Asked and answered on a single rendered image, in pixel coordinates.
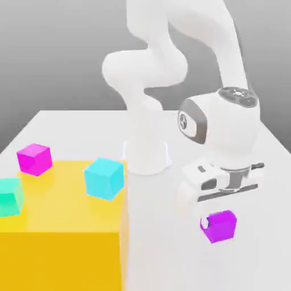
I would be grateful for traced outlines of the small cyan cube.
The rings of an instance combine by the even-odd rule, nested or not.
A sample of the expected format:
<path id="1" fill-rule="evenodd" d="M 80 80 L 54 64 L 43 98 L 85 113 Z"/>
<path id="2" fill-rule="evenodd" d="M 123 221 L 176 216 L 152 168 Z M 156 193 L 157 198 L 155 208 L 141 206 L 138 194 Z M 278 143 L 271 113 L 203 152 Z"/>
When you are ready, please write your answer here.
<path id="1" fill-rule="evenodd" d="M 113 201 L 124 187 L 124 164 L 99 157 L 84 170 L 86 194 Z"/>

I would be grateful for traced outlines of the small magenta cube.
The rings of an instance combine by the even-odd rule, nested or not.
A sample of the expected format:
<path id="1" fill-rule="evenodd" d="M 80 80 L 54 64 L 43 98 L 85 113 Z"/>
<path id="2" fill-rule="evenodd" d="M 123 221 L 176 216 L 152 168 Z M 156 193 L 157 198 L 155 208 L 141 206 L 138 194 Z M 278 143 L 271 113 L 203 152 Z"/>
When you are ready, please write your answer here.
<path id="1" fill-rule="evenodd" d="M 40 176 L 52 167 L 51 149 L 40 144 L 30 144 L 16 153 L 21 172 Z"/>

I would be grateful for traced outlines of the small purple cube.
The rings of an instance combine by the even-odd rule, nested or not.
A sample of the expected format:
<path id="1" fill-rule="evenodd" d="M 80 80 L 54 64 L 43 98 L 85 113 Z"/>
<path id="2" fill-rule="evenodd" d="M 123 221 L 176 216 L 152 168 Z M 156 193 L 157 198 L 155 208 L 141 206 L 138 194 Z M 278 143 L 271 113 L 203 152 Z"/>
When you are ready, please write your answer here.
<path id="1" fill-rule="evenodd" d="M 209 221 L 208 229 L 200 228 L 206 235 L 210 243 L 221 242 L 234 237 L 237 218 L 230 210 L 220 211 L 209 214 L 207 216 Z"/>

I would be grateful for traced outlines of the large yellow box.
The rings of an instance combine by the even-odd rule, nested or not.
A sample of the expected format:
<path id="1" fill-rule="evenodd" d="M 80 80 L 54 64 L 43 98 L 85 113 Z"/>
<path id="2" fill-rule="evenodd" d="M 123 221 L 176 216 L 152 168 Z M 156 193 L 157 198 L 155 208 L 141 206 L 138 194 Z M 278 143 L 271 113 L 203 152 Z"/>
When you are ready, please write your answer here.
<path id="1" fill-rule="evenodd" d="M 17 173 L 21 213 L 0 218 L 0 291 L 126 291 L 128 203 L 86 194 L 88 161 Z"/>

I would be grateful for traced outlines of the small green cube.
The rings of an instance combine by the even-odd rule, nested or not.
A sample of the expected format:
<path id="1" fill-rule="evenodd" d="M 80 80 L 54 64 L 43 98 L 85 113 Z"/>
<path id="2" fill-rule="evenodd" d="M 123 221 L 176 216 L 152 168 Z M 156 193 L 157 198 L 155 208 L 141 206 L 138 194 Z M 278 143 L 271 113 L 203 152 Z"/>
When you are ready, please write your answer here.
<path id="1" fill-rule="evenodd" d="M 19 215 L 24 204 L 20 177 L 0 178 L 0 217 Z"/>

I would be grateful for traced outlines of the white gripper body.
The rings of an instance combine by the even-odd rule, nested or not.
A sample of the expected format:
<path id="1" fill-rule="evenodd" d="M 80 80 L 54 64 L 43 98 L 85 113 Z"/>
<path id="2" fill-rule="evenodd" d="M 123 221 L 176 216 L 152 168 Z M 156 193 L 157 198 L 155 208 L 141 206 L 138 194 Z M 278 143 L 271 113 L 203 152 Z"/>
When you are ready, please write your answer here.
<path id="1" fill-rule="evenodd" d="M 210 214 L 225 210 L 244 213 L 253 210 L 260 202 L 258 184 L 243 187 L 234 193 L 214 193 L 200 197 L 196 202 L 196 214 Z"/>

